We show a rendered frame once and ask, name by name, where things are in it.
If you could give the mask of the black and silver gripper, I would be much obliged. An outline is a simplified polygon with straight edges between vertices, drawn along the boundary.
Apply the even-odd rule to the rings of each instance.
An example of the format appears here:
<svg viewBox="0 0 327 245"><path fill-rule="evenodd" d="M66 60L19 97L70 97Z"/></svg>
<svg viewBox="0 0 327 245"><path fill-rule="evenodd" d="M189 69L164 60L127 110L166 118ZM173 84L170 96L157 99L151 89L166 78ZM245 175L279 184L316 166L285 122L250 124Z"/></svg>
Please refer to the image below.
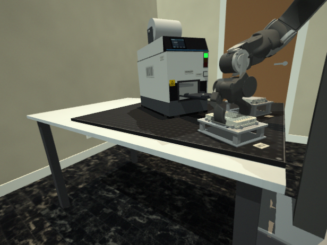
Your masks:
<svg viewBox="0 0 327 245"><path fill-rule="evenodd" d="M240 69L239 77L220 78L214 82L210 98L210 105L214 108L211 120L226 124L226 110L220 106L223 99L227 99L228 103L238 105L238 114L250 116L251 104L243 100L242 97L249 98L254 95L257 81L255 77L248 76L246 73L246 64L247 54L239 55L237 58L237 66Z"/></svg>

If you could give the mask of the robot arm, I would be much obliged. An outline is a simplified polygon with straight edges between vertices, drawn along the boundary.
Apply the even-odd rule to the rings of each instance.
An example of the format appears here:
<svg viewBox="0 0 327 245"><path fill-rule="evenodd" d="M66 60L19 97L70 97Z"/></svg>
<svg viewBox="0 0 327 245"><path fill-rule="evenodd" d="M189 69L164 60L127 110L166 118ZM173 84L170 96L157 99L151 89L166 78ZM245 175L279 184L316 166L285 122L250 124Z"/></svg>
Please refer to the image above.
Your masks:
<svg viewBox="0 0 327 245"><path fill-rule="evenodd" d="M273 19L263 30L228 49L219 60L220 70L237 76L240 73L237 66L239 55L247 54L246 70L273 56L295 37L297 31L326 1L294 0L281 17Z"/></svg>

